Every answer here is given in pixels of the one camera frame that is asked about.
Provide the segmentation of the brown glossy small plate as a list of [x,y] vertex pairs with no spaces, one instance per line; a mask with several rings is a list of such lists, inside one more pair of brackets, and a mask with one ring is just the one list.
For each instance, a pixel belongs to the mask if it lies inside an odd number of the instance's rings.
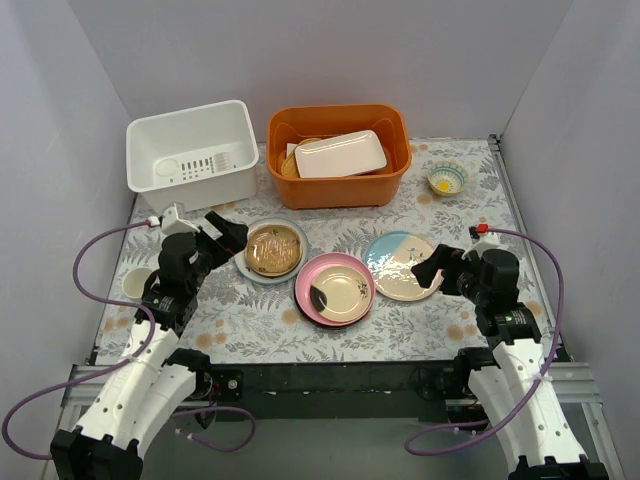
[[246,262],[259,275],[278,277],[287,274],[298,265],[301,257],[301,238],[288,226],[262,226],[248,237]]

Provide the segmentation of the blue and cream plate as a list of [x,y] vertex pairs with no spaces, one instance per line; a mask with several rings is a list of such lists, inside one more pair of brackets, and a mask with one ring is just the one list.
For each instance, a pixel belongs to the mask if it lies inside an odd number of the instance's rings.
[[440,287],[440,272],[426,288],[420,286],[411,272],[413,266],[427,260],[434,251],[435,247],[424,236],[393,231],[376,238],[363,261],[379,293],[393,300],[413,302],[429,297]]

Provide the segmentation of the pink plate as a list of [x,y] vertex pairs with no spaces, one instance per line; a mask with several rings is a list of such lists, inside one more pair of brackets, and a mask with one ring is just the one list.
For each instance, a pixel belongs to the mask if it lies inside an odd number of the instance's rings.
[[[368,312],[359,320],[345,323],[345,324],[334,323],[324,319],[314,309],[310,301],[310,286],[311,286],[311,281],[313,277],[320,271],[324,270],[325,268],[336,266],[336,265],[348,266],[358,270],[368,280],[372,290],[372,301],[371,301]],[[337,252],[322,254],[308,261],[300,270],[296,278],[294,292],[295,292],[295,300],[297,301],[297,304],[301,312],[304,315],[306,315],[312,322],[324,327],[329,327],[329,328],[342,328],[342,327],[353,325],[359,322],[360,320],[362,320],[371,310],[373,306],[374,298],[376,295],[373,276],[370,270],[365,266],[365,264],[359,259],[351,255],[347,255],[344,253],[337,253]]]

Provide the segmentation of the cream plate with black mark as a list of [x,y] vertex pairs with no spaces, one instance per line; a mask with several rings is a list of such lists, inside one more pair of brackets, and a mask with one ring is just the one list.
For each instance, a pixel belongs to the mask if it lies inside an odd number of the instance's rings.
[[310,301],[324,319],[345,324],[359,320],[368,312],[372,290],[358,270],[336,265],[313,277]]

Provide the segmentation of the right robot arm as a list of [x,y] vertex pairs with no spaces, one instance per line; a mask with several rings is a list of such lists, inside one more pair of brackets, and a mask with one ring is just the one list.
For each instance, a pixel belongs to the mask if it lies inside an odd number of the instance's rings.
[[437,274],[440,290],[462,296],[475,307],[486,349],[460,353],[463,366],[452,373],[454,389],[481,403],[490,429],[458,445],[419,451],[435,457],[498,437],[512,479],[605,479],[606,467],[590,460],[569,426],[547,372],[555,355],[544,348],[533,313],[519,300],[519,261],[505,250],[476,243],[463,251],[444,244],[413,267],[419,284]]

